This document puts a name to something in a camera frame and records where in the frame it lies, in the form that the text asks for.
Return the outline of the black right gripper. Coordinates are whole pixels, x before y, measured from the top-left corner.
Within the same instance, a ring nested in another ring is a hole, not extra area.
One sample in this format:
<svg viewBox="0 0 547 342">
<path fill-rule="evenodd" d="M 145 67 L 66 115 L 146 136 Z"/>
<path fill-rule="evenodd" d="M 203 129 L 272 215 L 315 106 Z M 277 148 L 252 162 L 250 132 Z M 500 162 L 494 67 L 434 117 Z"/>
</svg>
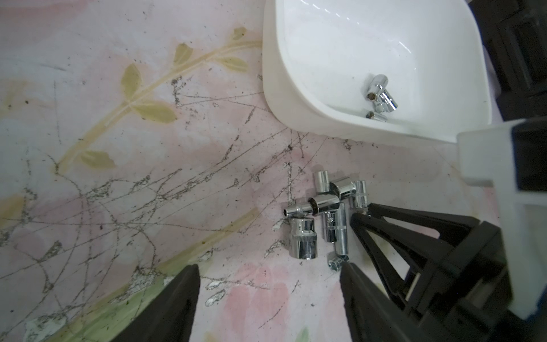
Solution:
<svg viewBox="0 0 547 342">
<path fill-rule="evenodd" d="M 515 341 L 525 332 L 526 319 L 509 307 L 513 296 L 499 227 L 470 216 L 375 203 L 368 213 L 352 214 L 350 226 L 392 301 L 355 264 L 342 266 L 340 286 L 353 341 Z M 381 217 L 434 229 L 440 239 Z M 371 232 L 407 262 L 406 278 Z"/>
</svg>

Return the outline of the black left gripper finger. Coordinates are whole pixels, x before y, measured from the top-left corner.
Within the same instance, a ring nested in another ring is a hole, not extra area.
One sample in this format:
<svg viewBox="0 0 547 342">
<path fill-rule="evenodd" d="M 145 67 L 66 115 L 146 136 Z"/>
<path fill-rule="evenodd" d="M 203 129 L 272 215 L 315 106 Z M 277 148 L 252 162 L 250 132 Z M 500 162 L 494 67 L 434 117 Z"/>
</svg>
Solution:
<svg viewBox="0 0 547 342">
<path fill-rule="evenodd" d="M 186 266 L 113 340 L 189 341 L 199 289 L 199 267 Z"/>
</svg>

